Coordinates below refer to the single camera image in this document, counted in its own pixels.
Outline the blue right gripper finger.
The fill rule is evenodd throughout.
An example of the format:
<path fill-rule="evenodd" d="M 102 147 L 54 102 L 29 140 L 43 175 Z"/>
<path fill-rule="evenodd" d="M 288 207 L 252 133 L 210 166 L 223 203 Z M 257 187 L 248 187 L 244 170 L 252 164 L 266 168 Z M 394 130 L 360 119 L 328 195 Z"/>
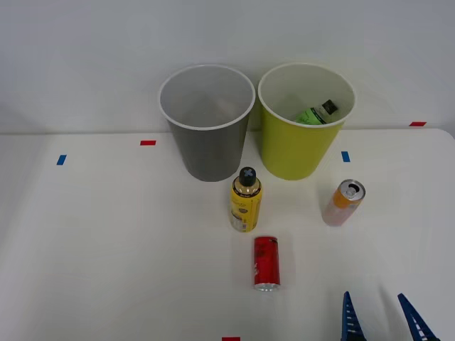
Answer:
<path fill-rule="evenodd" d="M 365 336 L 348 291 L 343 295 L 341 328 L 341 341 L 365 341 Z"/>
<path fill-rule="evenodd" d="M 412 339 L 414 341 L 440 341 L 406 296 L 400 293 L 397 297 L 405 315 Z"/>

